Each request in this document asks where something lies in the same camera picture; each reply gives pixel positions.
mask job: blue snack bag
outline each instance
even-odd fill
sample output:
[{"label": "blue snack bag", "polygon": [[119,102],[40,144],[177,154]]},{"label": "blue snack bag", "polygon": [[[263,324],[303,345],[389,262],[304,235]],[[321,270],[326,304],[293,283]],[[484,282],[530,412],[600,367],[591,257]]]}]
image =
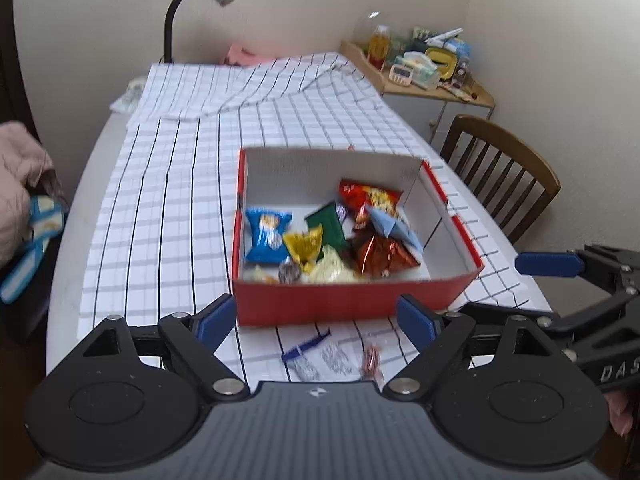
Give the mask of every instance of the blue snack bag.
[{"label": "blue snack bag", "polygon": [[247,209],[251,225],[251,250],[244,259],[256,264],[279,264],[287,256],[282,235],[291,222],[291,213],[279,213],[268,209]]}]

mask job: plastic wrapper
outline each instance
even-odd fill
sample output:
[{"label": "plastic wrapper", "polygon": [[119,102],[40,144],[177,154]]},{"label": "plastic wrapper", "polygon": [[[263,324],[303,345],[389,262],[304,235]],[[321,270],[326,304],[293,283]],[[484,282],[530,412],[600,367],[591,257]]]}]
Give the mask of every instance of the plastic wrapper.
[{"label": "plastic wrapper", "polygon": [[420,266],[402,242],[377,233],[361,237],[356,247],[358,270],[364,276],[388,278],[400,270]]},{"label": "plastic wrapper", "polygon": [[284,233],[282,240],[293,261],[302,267],[303,272],[313,269],[322,247],[321,225],[309,229],[308,233]]},{"label": "plastic wrapper", "polygon": [[260,265],[256,265],[254,267],[254,271],[249,276],[254,282],[280,283],[276,278],[268,275]]},{"label": "plastic wrapper", "polygon": [[335,249],[329,245],[322,248],[324,255],[307,277],[307,283],[353,283],[358,277],[347,267]]},{"label": "plastic wrapper", "polygon": [[338,215],[338,220],[340,221],[340,224],[342,224],[342,222],[344,222],[344,219],[347,218],[347,214],[349,213],[349,210],[347,209],[346,206],[343,206],[342,204],[335,202],[335,213]]},{"label": "plastic wrapper", "polygon": [[251,226],[251,250],[245,260],[257,264],[279,264],[289,252],[282,235],[291,222],[291,213],[279,213],[268,209],[247,209],[246,217]]},{"label": "plastic wrapper", "polygon": [[369,221],[369,213],[365,209],[365,204],[395,217],[397,215],[396,205],[402,195],[401,191],[368,186],[350,180],[341,180],[338,191],[344,203],[355,215],[354,229],[363,228]]},{"label": "plastic wrapper", "polygon": [[380,370],[380,348],[371,343],[364,343],[362,351],[362,378],[376,381],[378,386],[384,385],[384,378]]},{"label": "plastic wrapper", "polygon": [[328,338],[329,332],[302,343],[282,355],[282,361],[292,368],[301,381],[357,381],[361,375],[347,354]]},{"label": "plastic wrapper", "polygon": [[417,235],[402,220],[394,218],[384,211],[380,211],[380,209],[375,209],[369,204],[365,204],[365,208],[369,213],[370,222],[378,234],[387,238],[395,238],[415,247],[419,251],[422,250],[422,244]]},{"label": "plastic wrapper", "polygon": [[278,266],[277,283],[293,283],[300,279],[302,269],[300,264],[296,263],[291,256],[288,256],[280,262]]},{"label": "plastic wrapper", "polygon": [[342,221],[338,214],[338,206],[344,209],[344,206],[335,202],[329,202],[321,207],[318,211],[311,213],[305,218],[309,231],[317,226],[322,226],[322,247],[331,245],[337,251],[347,246],[342,230]]}]

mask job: blue gripper pad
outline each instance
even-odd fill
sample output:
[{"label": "blue gripper pad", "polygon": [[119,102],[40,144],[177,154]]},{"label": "blue gripper pad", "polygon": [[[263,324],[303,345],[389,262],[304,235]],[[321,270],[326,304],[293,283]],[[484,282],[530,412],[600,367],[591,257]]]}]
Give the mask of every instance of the blue gripper pad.
[{"label": "blue gripper pad", "polygon": [[215,352],[236,325],[236,298],[223,294],[193,317],[196,339]]},{"label": "blue gripper pad", "polygon": [[528,276],[575,278],[584,272],[584,261],[574,253],[522,253],[516,257],[515,267]]},{"label": "blue gripper pad", "polygon": [[426,307],[418,309],[415,304],[419,302],[403,296],[396,303],[396,316],[398,326],[409,338],[418,352],[421,352],[436,339],[442,330],[440,316]]}]

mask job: lamp neck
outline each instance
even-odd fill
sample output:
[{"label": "lamp neck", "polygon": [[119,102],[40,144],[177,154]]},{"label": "lamp neck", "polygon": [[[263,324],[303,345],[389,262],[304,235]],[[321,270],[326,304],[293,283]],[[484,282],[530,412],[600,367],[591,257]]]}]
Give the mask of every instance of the lamp neck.
[{"label": "lamp neck", "polygon": [[178,9],[181,1],[183,0],[172,0],[169,8],[166,11],[166,17],[164,19],[164,56],[162,56],[162,60],[165,63],[173,63],[174,58],[171,53],[171,45],[172,45],[172,34],[174,29],[174,16],[175,11]]}]

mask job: cabinet drawer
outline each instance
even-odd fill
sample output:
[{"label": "cabinet drawer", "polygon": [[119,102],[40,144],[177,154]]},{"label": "cabinet drawer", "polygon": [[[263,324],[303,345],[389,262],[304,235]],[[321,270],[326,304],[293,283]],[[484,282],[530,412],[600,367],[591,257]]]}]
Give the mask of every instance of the cabinet drawer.
[{"label": "cabinet drawer", "polygon": [[444,101],[395,94],[384,94],[382,99],[418,135],[430,142],[433,135],[431,125],[438,121]]}]

